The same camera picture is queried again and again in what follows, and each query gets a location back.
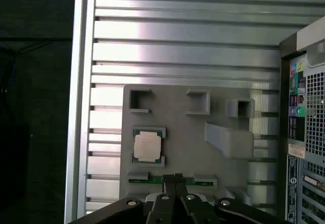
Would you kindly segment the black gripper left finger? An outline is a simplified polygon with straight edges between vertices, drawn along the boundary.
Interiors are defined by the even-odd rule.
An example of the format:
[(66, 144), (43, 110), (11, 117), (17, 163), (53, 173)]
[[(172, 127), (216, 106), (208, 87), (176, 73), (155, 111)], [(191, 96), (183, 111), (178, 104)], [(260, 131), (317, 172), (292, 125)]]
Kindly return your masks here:
[(175, 205), (174, 179), (174, 174), (162, 177), (165, 192), (158, 194), (154, 201), (126, 197), (71, 223), (171, 223)]

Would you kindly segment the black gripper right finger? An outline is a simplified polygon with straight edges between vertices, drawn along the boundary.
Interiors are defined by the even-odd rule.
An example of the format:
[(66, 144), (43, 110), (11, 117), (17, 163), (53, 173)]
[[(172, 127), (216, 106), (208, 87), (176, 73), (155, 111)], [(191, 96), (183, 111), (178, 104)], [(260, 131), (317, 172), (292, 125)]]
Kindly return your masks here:
[(190, 223), (287, 223), (264, 211), (231, 198), (221, 198), (213, 205), (190, 194), (182, 174), (173, 174), (176, 199), (181, 202)]

